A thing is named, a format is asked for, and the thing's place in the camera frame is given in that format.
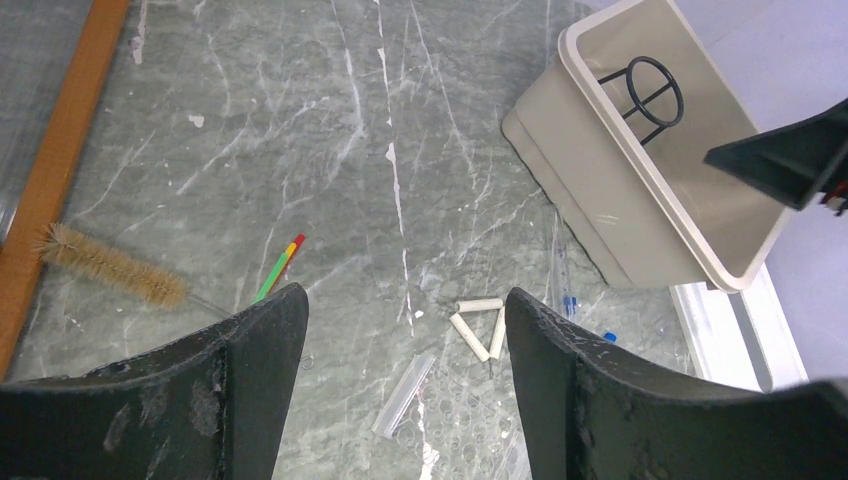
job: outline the gray marble table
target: gray marble table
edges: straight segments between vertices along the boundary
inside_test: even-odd
[[[419,478],[422,452],[370,431],[414,354],[517,417],[508,355],[490,375],[447,317],[513,286],[556,296],[552,210],[500,122],[589,13],[571,0],[135,1],[63,221],[233,312],[305,233],[286,280],[309,292],[314,366],[276,477]],[[692,372],[667,290],[609,289],[565,236],[580,322]],[[467,320],[489,338],[493,319]],[[12,379],[81,374],[215,321],[50,268]]]

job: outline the white chalk stick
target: white chalk stick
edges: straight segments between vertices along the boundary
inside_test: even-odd
[[[485,362],[489,359],[489,352],[486,350],[486,347],[480,343],[480,340],[477,338],[477,335],[474,335],[474,332],[468,328],[468,324],[465,323],[465,320],[458,313],[454,313],[450,318],[451,323],[453,324],[456,331],[459,332],[459,335],[465,340],[465,343],[471,347],[471,351],[477,355],[477,358],[480,359],[481,362]]]
[[[503,339],[506,336],[506,308],[498,310],[498,321],[495,323],[495,333],[492,335],[492,344],[489,345],[489,356],[495,360],[501,358]]]
[[[486,310],[497,310],[499,308],[503,308],[503,300],[500,298],[456,302],[456,313],[485,312]]]

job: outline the plastic container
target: plastic container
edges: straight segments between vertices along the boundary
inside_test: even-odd
[[[656,126],[621,112],[624,81],[603,78],[639,56],[674,75],[682,121]],[[634,70],[641,98],[666,78]],[[664,118],[674,95],[650,104]],[[680,11],[669,0],[627,0],[565,30],[559,55],[507,115],[503,131],[604,278],[616,287],[707,281],[746,288],[792,212],[703,163],[711,148],[758,133]]]

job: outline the wooden strip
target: wooden strip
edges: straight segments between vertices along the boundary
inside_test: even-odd
[[[0,252],[0,378],[9,368],[41,271],[33,245],[59,218],[128,6],[129,0],[93,0]]]

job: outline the black wire holder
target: black wire holder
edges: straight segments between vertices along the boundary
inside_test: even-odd
[[[654,93],[648,95],[648,97],[644,100],[639,98],[639,95],[636,93],[636,87],[633,84],[633,69],[636,67],[636,65],[640,63],[647,63],[649,65],[652,65],[665,77],[667,81],[665,85],[657,89],[657,91],[655,91]],[[674,76],[671,74],[671,72],[668,71],[668,68],[666,68],[665,65],[651,57],[636,57],[630,61],[630,64],[628,64],[626,68],[622,68],[617,72],[607,75],[606,77],[598,80],[598,83],[603,85],[622,75],[624,75],[624,78],[627,82],[627,91],[630,93],[630,98],[633,99],[633,103],[635,104],[633,108],[621,115],[622,118],[626,120],[629,116],[633,115],[638,111],[642,113],[642,115],[647,118],[651,123],[657,125],[656,130],[648,134],[647,137],[643,138],[639,142],[642,146],[647,145],[648,142],[656,138],[656,136],[662,133],[664,130],[677,125],[678,123],[680,123],[681,120],[683,120],[683,94],[680,92],[680,86],[677,84],[677,80],[674,79]],[[656,100],[657,97],[665,93],[668,89],[671,89],[674,92],[674,97],[677,101],[677,114],[671,120],[663,120],[651,113],[651,111],[648,110],[647,104]]]

